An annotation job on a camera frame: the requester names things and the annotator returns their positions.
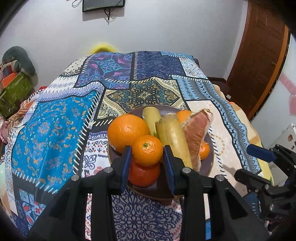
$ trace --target yellow fuzzy object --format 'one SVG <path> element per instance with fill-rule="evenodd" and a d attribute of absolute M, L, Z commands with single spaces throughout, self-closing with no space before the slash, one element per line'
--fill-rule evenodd
<path fill-rule="evenodd" d="M 101 52 L 117 52 L 117 50 L 109 44 L 102 43 L 94 46 L 89 52 L 89 54 L 95 54 L 95 53 L 101 53 Z"/>

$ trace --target pink stripe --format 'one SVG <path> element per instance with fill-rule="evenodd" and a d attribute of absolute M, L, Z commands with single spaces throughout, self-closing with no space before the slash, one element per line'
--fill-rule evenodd
<path fill-rule="evenodd" d="M 292 95 L 296 95 L 296 86 L 283 72 L 279 76 L 279 80 Z"/>

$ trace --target pink plush toy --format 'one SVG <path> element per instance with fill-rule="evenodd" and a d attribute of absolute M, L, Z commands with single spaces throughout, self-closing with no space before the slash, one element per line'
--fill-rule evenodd
<path fill-rule="evenodd" d="M 0 116 L 0 139 L 7 144 L 8 122 Z"/>

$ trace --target silver screw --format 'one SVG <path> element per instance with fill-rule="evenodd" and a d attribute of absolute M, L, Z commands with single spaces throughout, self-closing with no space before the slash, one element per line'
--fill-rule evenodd
<path fill-rule="evenodd" d="M 269 210 L 272 211 L 273 209 L 274 209 L 274 204 L 271 204 L 271 205 L 269 206 Z"/>
<path fill-rule="evenodd" d="M 105 167 L 104 172 L 106 172 L 106 173 L 113 172 L 113 168 L 112 167 Z"/>
<path fill-rule="evenodd" d="M 191 169 L 189 167 L 183 167 L 182 172 L 189 173 L 191 172 Z"/>
<path fill-rule="evenodd" d="M 222 182 L 222 181 L 224 181 L 224 177 L 222 176 L 222 175 L 217 175 L 216 176 L 216 179 L 219 181 L 219 182 Z"/>
<path fill-rule="evenodd" d="M 71 176 L 72 181 L 77 181 L 79 179 L 79 175 L 73 175 Z"/>

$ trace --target fruit plate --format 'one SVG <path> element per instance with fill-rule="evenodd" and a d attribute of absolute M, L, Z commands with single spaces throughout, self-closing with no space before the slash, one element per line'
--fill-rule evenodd
<path fill-rule="evenodd" d="M 159 110 L 161 116 L 164 116 L 168 113 L 177 113 L 178 111 L 180 111 L 177 108 L 166 106 L 166 105 L 151 105 L 151 106 L 156 107 Z M 129 112 L 129 114 L 136 115 L 142 118 L 142 111 L 145 107 L 147 106 L 142 106 L 137 109 L 134 109 L 131 112 Z M 212 169 L 212 165 L 214 161 L 214 152 L 213 152 L 213 143 L 208 133 L 206 134 L 204 140 L 209 144 L 210 153 L 208 157 L 202 161 L 202 166 L 199 171 L 199 174 L 203 176 L 207 176 Z M 110 163 L 112 163 L 115 158 L 118 158 L 120 156 L 121 154 L 114 151 L 114 149 L 108 144 L 108 157 L 109 157 Z M 128 188 L 130 188 L 134 192 L 144 197 L 154 199 L 157 201 L 171 201 L 172 199 L 174 199 L 174 196 L 172 195 L 168 187 L 168 181 L 165 174 L 164 165 L 162 163 L 160 164 L 160 175 L 157 181 L 153 185 L 147 188 L 140 188 L 128 182 Z"/>

